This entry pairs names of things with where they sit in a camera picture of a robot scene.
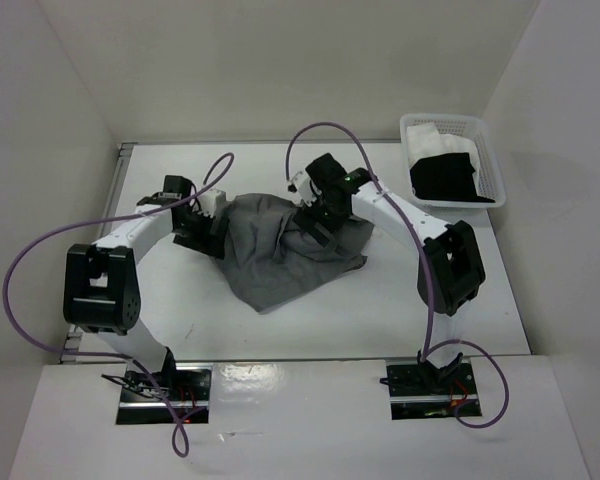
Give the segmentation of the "grey skirt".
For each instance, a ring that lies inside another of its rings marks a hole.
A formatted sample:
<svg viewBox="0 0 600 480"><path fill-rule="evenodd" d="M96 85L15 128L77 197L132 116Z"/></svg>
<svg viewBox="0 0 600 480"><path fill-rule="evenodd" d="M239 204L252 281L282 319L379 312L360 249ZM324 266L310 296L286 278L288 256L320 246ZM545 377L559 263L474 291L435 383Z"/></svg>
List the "grey skirt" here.
<svg viewBox="0 0 600 480"><path fill-rule="evenodd" d="M374 226L348 220L320 245L293 217L291 201L261 193L239 195L223 212L225 256L215 264L234 295L266 314L362 268Z"/></svg>

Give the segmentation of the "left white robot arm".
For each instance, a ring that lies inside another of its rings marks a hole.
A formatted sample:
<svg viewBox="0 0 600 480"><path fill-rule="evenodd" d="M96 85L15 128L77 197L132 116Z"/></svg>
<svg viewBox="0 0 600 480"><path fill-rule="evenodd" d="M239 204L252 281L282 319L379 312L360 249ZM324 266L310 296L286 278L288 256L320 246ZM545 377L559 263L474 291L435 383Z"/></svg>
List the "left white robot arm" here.
<svg viewBox="0 0 600 480"><path fill-rule="evenodd" d="M130 219L92 244L67 252L63 314L65 320L97 335L127 361L125 386L142 387L160 400L188 387L193 379L176 366L172 351L140 318L137 266L163 238L212 258L224 256L228 220L224 191L168 175L161 191L138 201Z"/></svg>

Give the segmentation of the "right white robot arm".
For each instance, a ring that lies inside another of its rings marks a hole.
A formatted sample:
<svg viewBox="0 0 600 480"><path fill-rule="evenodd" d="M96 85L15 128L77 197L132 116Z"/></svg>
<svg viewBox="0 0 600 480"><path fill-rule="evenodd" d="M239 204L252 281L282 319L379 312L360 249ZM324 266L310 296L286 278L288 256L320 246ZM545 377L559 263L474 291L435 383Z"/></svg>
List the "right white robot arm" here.
<svg viewBox="0 0 600 480"><path fill-rule="evenodd" d="M476 298L486 280L473 228L431 216L393 194L371 172L347 172L327 153L288 179L288 190L299 195L300 211L294 221L324 245L351 220L364 220L381 229L418 255L417 290L427 306L423 348L417 354L418 381L430 393L439 393L453 380L462 353L434 358L437 340L451 344L451 327L437 325L455 316Z"/></svg>

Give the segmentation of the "black folded skirt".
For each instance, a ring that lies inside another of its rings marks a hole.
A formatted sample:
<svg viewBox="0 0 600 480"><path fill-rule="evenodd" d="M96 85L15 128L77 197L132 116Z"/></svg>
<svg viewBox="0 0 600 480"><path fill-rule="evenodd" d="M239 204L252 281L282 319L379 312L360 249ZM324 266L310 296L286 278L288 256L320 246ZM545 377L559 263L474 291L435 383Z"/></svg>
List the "black folded skirt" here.
<svg viewBox="0 0 600 480"><path fill-rule="evenodd" d="M480 196L470 155L446 153L419 159L410 169L415 196L422 200L494 203Z"/></svg>

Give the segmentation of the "white skirt in basket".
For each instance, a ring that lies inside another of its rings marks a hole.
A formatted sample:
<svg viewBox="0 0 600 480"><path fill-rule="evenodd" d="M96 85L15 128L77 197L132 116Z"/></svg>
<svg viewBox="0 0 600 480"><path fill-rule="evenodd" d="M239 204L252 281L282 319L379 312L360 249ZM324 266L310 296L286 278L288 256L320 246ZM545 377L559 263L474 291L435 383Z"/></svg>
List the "white skirt in basket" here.
<svg viewBox="0 0 600 480"><path fill-rule="evenodd" d="M441 134L432 122L408 126L405 133L410 168L424 158L448 153L467 153L474 169L473 180L475 186L478 186L481 164L476 144L472 140L453 134Z"/></svg>

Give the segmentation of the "white plastic basket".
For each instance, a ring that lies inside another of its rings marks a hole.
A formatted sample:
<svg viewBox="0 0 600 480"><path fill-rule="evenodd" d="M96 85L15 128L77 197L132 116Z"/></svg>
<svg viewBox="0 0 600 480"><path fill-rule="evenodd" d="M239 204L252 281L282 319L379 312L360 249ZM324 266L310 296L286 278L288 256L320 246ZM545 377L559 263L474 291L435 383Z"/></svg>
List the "white plastic basket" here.
<svg viewBox="0 0 600 480"><path fill-rule="evenodd" d="M443 200L425 200L415 195L410 176L411 156L409 155L409 142L407 138L408 127L433 123L441 134L453 134L474 142L480 161L477 175L477 193L487 201L481 202L452 202ZM414 113L405 114L400 118L400 138L402 155L405 162L407 176L407 199L420 208L430 207L438 209L495 209L502 207L506 202L506 193L495 151L489 136L486 123L474 116L439 113Z"/></svg>

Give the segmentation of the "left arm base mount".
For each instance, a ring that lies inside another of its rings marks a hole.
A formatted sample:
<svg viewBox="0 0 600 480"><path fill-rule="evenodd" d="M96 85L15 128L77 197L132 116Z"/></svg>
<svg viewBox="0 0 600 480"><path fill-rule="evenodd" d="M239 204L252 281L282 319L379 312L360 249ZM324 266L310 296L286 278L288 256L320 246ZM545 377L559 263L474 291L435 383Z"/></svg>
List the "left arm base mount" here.
<svg viewBox="0 0 600 480"><path fill-rule="evenodd" d="M162 392L184 424L207 424L212 384L211 365L182 364L177 368L173 385L162 385ZM120 388L117 425L173 423L167 406L144 374L128 370L124 375L102 374L101 377Z"/></svg>

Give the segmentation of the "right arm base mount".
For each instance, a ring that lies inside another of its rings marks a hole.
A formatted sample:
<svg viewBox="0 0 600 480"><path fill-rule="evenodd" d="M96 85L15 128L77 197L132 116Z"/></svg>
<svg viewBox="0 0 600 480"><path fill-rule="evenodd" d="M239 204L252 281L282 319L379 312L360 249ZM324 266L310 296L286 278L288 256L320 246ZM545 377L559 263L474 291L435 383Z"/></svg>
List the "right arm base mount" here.
<svg viewBox="0 0 600 480"><path fill-rule="evenodd" d="M453 418L456 408L460 417L482 415L473 368L467 360L436 386L425 384L414 359L389 361L379 383L388 391L394 421Z"/></svg>

